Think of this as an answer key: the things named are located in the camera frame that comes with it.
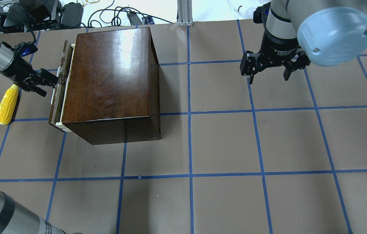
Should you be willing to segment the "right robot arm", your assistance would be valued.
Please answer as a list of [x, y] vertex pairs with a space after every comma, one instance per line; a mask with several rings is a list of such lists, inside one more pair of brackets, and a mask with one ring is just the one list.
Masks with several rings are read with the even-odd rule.
[[367, 49], [367, 0], [271, 0], [259, 6], [253, 22], [264, 27], [257, 53], [246, 51], [240, 74], [285, 68], [284, 80], [310, 64], [348, 62]]

